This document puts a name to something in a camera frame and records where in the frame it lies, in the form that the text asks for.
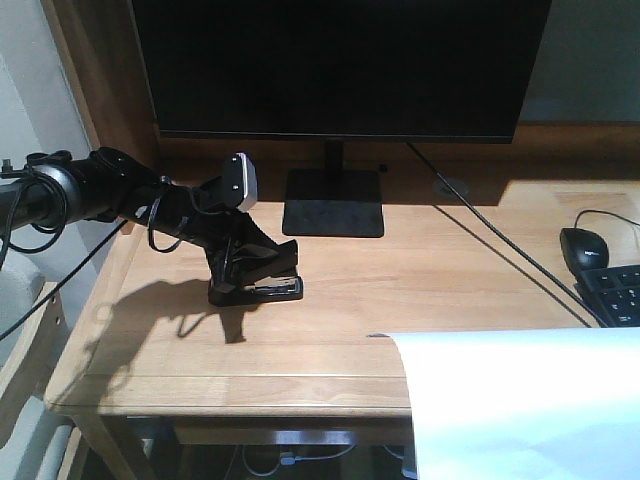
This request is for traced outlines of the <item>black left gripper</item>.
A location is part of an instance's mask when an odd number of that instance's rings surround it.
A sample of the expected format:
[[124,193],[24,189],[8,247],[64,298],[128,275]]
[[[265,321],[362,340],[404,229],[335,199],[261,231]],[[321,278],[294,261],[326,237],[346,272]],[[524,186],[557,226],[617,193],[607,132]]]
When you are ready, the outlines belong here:
[[184,187],[158,184],[147,189],[147,238],[152,249],[159,231],[205,248],[210,270],[209,294],[229,295],[238,290],[234,275],[235,249],[263,250],[265,235],[251,217],[240,212],[235,194],[227,195],[220,184]]

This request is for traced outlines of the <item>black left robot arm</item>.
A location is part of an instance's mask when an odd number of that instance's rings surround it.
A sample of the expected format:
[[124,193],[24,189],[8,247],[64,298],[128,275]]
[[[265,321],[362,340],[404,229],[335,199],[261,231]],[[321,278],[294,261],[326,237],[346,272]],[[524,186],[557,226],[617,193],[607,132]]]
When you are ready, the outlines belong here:
[[83,160],[66,150],[34,153],[20,170],[5,160],[1,177],[3,254],[21,249],[11,234],[22,226],[48,235],[42,246],[48,249],[68,224],[122,218],[146,227],[153,250],[159,248],[156,233],[175,240],[163,253],[184,242],[201,247],[211,272],[212,304],[261,303],[273,294],[272,286],[261,282],[271,274],[278,247],[248,213],[257,200],[257,180],[244,153],[234,154],[221,176],[199,187],[176,185],[111,147]]

